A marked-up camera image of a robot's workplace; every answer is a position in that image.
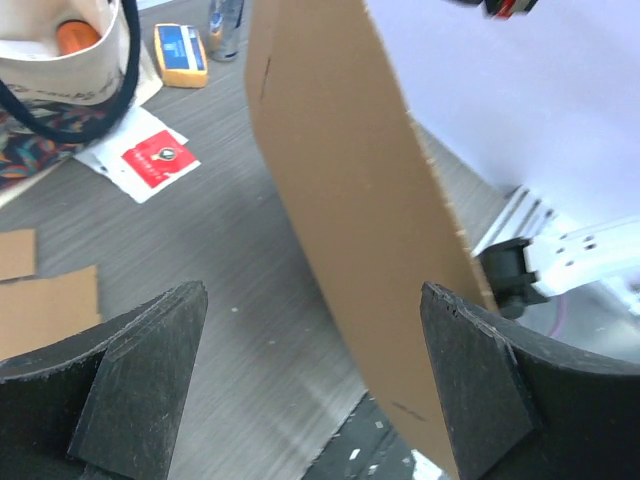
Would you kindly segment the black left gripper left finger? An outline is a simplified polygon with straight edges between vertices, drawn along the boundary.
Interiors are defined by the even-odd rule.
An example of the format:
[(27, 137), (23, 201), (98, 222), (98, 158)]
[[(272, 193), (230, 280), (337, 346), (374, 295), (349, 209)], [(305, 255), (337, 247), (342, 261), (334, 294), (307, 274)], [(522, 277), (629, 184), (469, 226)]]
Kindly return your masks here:
[(2, 361), (2, 478), (167, 478), (207, 308), (184, 282)]

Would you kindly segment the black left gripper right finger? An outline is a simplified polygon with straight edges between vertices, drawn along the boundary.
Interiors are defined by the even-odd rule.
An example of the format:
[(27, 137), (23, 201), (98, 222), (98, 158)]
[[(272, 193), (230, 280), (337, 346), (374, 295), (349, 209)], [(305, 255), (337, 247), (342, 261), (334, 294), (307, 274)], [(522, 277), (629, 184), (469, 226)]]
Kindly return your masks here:
[(422, 287), (421, 318), (462, 479), (636, 479), (639, 367)]

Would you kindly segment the brown cardboard box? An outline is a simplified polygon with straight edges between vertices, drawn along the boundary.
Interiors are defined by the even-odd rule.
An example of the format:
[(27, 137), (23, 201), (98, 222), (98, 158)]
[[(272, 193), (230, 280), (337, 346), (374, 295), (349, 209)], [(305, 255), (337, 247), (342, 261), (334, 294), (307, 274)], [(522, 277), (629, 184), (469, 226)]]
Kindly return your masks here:
[(495, 301), (366, 4), (255, 2), (245, 82), (255, 139), (366, 386), (457, 478), (421, 290)]

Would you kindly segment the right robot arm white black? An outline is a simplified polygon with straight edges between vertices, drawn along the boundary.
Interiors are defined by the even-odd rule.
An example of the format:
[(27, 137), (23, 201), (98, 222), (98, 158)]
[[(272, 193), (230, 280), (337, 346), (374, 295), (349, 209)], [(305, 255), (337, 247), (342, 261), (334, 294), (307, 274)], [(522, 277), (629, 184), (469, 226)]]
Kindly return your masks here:
[(485, 248), (478, 260), (500, 314), (515, 320), (551, 297), (637, 271), (639, 220), (517, 237)]

